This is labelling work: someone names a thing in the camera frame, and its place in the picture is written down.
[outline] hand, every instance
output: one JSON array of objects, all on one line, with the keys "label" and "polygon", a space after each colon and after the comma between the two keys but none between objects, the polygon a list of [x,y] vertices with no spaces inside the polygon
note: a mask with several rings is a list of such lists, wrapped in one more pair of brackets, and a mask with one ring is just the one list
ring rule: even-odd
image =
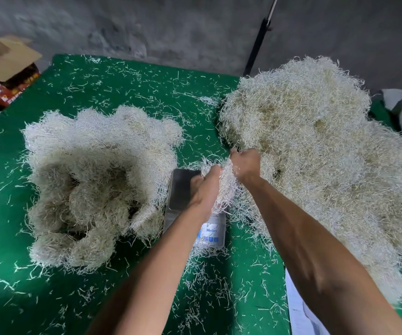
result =
[{"label": "hand", "polygon": [[214,165],[205,177],[197,175],[190,180],[192,199],[189,206],[198,206],[202,213],[206,215],[206,221],[212,213],[213,205],[220,191],[220,175],[221,167]]},{"label": "hand", "polygon": [[245,149],[237,152],[230,150],[233,174],[241,183],[254,177],[260,177],[260,153],[256,149]]}]

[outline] gray wall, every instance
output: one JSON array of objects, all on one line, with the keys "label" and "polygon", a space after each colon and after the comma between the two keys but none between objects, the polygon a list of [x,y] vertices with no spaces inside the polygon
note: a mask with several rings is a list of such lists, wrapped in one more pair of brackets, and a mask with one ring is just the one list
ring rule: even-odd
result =
[{"label": "gray wall", "polygon": [[[0,35],[55,53],[99,54],[240,75],[272,0],[0,0]],[[279,0],[254,73],[331,56],[367,87],[402,88],[402,0]]]}]

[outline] digital scale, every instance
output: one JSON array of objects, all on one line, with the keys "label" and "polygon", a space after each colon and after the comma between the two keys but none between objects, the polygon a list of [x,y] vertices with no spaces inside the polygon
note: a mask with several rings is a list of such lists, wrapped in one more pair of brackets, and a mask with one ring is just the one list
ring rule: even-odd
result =
[{"label": "digital scale", "polygon": [[[190,180],[201,171],[177,168],[170,179],[170,190],[165,208],[164,231],[173,223],[190,202]],[[222,248],[226,238],[226,213],[212,214],[201,226],[193,247]]]}]

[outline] white paper sheet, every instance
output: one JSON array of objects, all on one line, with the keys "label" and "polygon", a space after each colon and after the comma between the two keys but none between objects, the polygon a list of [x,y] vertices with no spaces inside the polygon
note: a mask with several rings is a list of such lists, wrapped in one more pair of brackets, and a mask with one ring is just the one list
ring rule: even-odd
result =
[{"label": "white paper sheet", "polygon": [[300,297],[293,280],[285,271],[287,305],[293,335],[330,335],[322,322],[308,308]]}]

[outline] cardboard box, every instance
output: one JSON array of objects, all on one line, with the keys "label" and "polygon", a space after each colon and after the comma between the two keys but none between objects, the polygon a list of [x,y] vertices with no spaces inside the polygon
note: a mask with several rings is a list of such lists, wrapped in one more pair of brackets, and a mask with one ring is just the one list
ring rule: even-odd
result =
[{"label": "cardboard box", "polygon": [[0,37],[0,106],[11,104],[40,73],[35,66],[41,54],[26,46],[29,40]]}]

